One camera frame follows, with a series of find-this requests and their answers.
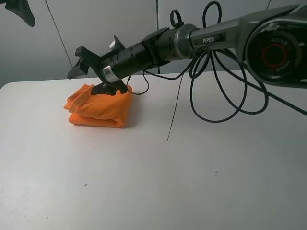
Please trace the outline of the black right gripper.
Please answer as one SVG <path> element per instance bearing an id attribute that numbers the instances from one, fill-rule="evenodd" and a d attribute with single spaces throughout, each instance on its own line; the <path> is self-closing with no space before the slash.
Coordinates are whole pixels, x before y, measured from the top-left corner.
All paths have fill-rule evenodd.
<path id="1" fill-rule="evenodd" d="M 99 56 L 85 47 L 76 49 L 79 57 L 76 65 L 68 72 L 67 79 L 87 75 L 91 68 L 101 83 L 91 89 L 91 95 L 116 95 L 117 91 L 124 94 L 128 87 L 123 78 L 151 67 L 153 58 L 142 43 L 137 43 L 121 51 L 110 51 Z"/>

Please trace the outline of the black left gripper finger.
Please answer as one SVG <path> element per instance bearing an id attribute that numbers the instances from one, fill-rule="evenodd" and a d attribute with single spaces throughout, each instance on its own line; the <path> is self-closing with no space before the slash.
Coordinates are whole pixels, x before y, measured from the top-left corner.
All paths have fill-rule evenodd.
<path id="1" fill-rule="evenodd" d="M 35 17 L 28 0 L 4 0 L 5 9 L 19 16 L 28 26 L 34 27 Z"/>

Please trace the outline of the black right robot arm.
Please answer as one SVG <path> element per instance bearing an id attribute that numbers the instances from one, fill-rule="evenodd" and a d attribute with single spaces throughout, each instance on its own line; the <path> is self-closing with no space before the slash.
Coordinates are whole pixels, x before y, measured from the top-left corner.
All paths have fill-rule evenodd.
<path id="1" fill-rule="evenodd" d="M 171 61 L 191 59 L 202 51 L 236 52 L 239 63 L 247 66 L 257 80 L 282 87 L 307 86 L 307 9 L 284 6 L 242 16 L 206 28 L 183 22 L 173 23 L 125 47 L 118 39 L 110 52 L 99 56 L 79 47 L 79 58 L 68 79 L 92 69 L 101 84 L 96 94 L 126 92 L 122 79 L 139 71 L 160 67 Z"/>

